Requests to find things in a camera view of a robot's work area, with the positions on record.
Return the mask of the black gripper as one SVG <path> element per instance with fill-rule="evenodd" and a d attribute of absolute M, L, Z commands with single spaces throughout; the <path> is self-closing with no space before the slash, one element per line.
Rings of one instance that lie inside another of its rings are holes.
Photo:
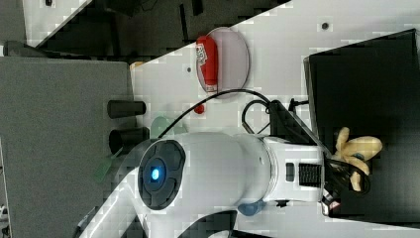
<path fill-rule="evenodd" d="M 351 155 L 352 159 L 367 162 L 369 157 L 355 153 Z M 338 161 L 324 160 L 324 188 L 333 197 L 339 198 L 342 191 L 346 188 L 355 195 L 366 195 L 370 191 L 369 177 L 360 169 L 354 166 L 338 167 Z"/>

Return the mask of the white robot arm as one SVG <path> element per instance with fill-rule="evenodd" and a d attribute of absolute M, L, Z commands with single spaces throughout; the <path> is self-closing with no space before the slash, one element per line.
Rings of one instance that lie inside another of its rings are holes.
<path fill-rule="evenodd" d="M 186 133 L 127 155 L 117 183 L 80 238 L 123 238 L 139 220 L 148 238 L 209 238 L 263 203 L 330 205 L 364 192 L 366 173 L 319 145 L 272 136 Z"/>

